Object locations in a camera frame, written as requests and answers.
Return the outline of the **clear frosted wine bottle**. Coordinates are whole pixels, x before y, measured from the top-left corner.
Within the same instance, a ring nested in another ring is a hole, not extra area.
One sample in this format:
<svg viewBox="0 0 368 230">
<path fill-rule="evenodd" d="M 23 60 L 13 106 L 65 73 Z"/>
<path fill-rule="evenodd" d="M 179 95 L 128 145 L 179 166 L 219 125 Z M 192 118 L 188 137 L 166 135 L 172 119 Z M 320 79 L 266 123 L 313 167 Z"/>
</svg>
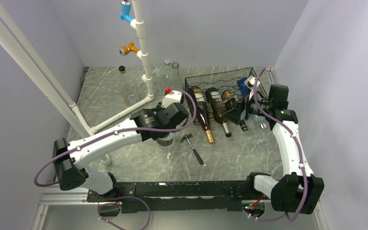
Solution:
<svg viewBox="0 0 368 230">
<path fill-rule="evenodd" d="M 171 64 L 170 86 L 181 90 L 184 89 L 184 83 L 179 75 L 179 63 L 176 61 Z"/>
</svg>

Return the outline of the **clear bottle dark label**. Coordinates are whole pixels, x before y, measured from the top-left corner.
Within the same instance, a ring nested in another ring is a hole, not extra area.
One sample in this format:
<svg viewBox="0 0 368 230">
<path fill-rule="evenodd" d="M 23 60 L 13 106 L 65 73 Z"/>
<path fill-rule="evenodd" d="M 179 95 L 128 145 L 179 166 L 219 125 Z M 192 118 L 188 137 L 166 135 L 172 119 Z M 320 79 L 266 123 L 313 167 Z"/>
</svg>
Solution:
<svg viewBox="0 0 368 230">
<path fill-rule="evenodd" d="M 175 144 L 175 139 L 172 133 L 166 135 L 165 137 L 158 138 L 156 140 L 158 146 L 162 149 L 168 149 Z"/>
</svg>

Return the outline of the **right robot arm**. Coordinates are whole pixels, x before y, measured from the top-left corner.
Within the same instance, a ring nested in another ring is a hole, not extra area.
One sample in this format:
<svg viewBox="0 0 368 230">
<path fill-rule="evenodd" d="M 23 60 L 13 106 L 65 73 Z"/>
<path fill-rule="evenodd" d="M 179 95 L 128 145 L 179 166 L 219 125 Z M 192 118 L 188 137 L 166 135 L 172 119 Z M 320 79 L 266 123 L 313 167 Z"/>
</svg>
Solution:
<svg viewBox="0 0 368 230">
<path fill-rule="evenodd" d="M 240 118 L 241 112 L 264 117 L 276 138 L 283 166 L 283 176 L 274 179 L 266 173 L 253 172 L 251 182 L 245 185 L 245 193 L 251 199 L 261 194 L 271 201 L 273 210 L 291 213 L 312 214 L 324 190 L 322 178 L 314 175 L 305 157 L 299 138 L 297 114 L 288 109 L 289 88 L 273 84 L 266 98 L 260 96 L 259 90 L 248 90 L 247 95 L 235 96 L 224 92 L 222 98 L 228 120 Z"/>
</svg>

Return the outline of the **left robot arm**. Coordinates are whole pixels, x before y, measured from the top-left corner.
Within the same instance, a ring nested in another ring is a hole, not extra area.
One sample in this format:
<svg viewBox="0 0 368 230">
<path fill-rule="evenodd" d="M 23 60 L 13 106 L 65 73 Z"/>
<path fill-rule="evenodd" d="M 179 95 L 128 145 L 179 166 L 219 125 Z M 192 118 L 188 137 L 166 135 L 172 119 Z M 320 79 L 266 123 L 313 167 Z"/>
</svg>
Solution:
<svg viewBox="0 0 368 230">
<path fill-rule="evenodd" d="M 188 117 L 183 105 L 172 103 L 156 112 L 142 109 L 89 138 L 72 142 L 57 139 L 53 147 L 53 164 L 60 189 L 68 191 L 83 187 L 100 194 L 106 201 L 115 200 L 119 193 L 115 176 L 90 168 L 90 163 L 124 146 L 163 138 L 169 134 L 168 129 L 176 128 Z"/>
</svg>

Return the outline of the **clear bottle white label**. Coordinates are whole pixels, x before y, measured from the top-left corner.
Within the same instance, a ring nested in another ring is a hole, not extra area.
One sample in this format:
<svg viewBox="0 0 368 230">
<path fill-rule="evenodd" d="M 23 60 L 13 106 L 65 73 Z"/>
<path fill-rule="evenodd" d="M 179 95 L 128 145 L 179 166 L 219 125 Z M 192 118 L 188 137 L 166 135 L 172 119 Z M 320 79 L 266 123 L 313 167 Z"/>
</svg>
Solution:
<svg viewBox="0 0 368 230">
<path fill-rule="evenodd" d="M 132 106 L 141 100 L 138 86 L 135 79 L 132 76 L 126 74 L 125 66 L 119 66 L 118 70 L 120 72 L 119 90 L 125 104 L 128 106 Z"/>
</svg>

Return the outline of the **round clear glass bottle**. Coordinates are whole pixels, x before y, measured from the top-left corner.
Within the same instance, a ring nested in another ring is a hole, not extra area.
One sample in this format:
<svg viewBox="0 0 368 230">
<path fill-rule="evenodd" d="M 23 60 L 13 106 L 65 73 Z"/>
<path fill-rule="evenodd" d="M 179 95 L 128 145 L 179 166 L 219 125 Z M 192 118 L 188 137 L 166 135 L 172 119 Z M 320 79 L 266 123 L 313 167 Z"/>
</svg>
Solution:
<svg viewBox="0 0 368 230">
<path fill-rule="evenodd" d="M 160 88 L 161 88 L 161 94 L 165 95 L 165 89 L 166 88 L 172 88 L 173 87 L 173 79 L 171 76 L 172 73 L 172 67 L 171 67 L 171 60 L 165 59 L 164 65 L 161 68 L 161 74 L 160 74 Z"/>
</svg>

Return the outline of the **blue label clear bottle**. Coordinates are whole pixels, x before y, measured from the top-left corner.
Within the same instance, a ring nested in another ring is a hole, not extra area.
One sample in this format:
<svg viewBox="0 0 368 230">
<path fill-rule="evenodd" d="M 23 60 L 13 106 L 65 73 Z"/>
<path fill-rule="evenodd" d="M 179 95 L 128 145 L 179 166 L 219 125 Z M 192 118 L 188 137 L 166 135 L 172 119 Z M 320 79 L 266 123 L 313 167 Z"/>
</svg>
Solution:
<svg viewBox="0 0 368 230">
<path fill-rule="evenodd" d="M 263 114 L 260 114 L 260 110 L 254 102 L 254 91 L 252 86 L 249 86 L 249 78 L 243 78 L 237 80 L 238 87 L 241 91 L 243 98 L 244 110 L 241 114 L 241 119 L 244 121 L 251 119 L 256 126 L 261 129 L 267 128 L 268 124 Z"/>
</svg>

